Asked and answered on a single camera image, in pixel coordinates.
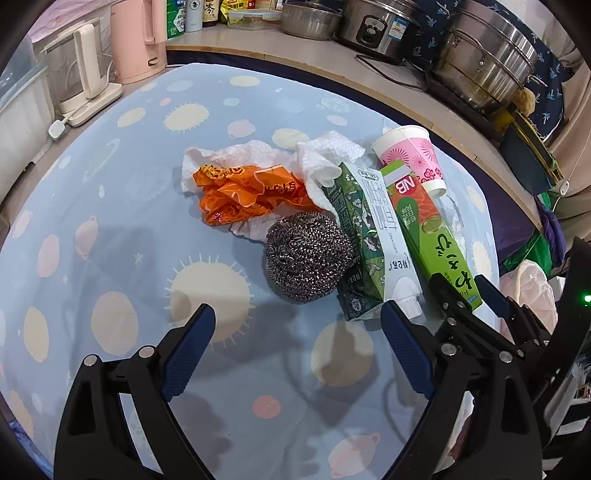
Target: snack package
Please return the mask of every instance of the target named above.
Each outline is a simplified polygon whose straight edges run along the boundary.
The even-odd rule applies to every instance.
[[[482,299],[466,259],[416,175],[396,161],[380,170],[411,248],[427,279],[443,274],[472,310]]]
[[[220,22],[228,23],[228,10],[246,10],[248,0],[222,0],[220,5]]]
[[[226,225],[267,215],[280,203],[298,210],[320,211],[308,197],[304,182],[281,165],[269,168],[203,165],[193,178],[205,193],[199,208],[208,225]]]
[[[185,0],[167,0],[166,32],[169,39],[184,33]]]

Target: green carton box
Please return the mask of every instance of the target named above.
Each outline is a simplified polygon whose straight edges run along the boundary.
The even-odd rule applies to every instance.
[[[479,307],[482,299],[466,259],[418,178],[400,161],[380,172],[407,244],[427,279],[435,273],[443,274],[472,309]]]
[[[166,33],[168,39],[184,33],[185,0],[167,0],[166,2]]]
[[[340,168],[335,186],[325,191],[353,245],[353,266],[337,286],[347,320],[377,317],[387,300],[408,318],[419,316],[420,282],[380,172],[346,163]]]

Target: orange plastic bag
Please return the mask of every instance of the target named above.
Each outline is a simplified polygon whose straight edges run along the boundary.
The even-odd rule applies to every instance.
[[[205,196],[199,202],[208,225],[225,225],[271,213],[285,202],[298,210],[319,211],[306,193],[304,182],[283,166],[257,165],[219,168],[203,165],[193,174]]]

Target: metal screw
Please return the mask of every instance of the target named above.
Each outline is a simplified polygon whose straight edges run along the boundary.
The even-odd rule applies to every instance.
[[[96,355],[89,355],[84,359],[84,364],[87,367],[92,367],[96,363],[97,360],[98,360],[98,358]]]
[[[452,345],[451,343],[444,343],[441,346],[441,352],[444,355],[453,356],[457,353],[457,348],[455,345]]]
[[[510,364],[513,361],[513,355],[511,355],[509,352],[499,352],[499,359],[501,362]]]
[[[143,346],[141,349],[139,349],[139,355],[141,358],[150,358],[154,354],[154,351],[155,350],[153,346]]]

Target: stainless steel pot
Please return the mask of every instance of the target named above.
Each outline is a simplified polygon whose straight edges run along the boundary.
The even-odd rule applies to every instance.
[[[464,101],[490,116],[507,106],[533,75],[537,53],[527,38],[490,8],[465,0],[452,11],[433,73]]]
[[[349,0],[337,38],[358,50],[398,59],[401,41],[419,6],[411,0]]]
[[[281,29],[296,37],[328,40],[335,33],[342,17],[322,4],[292,2],[283,6]]]

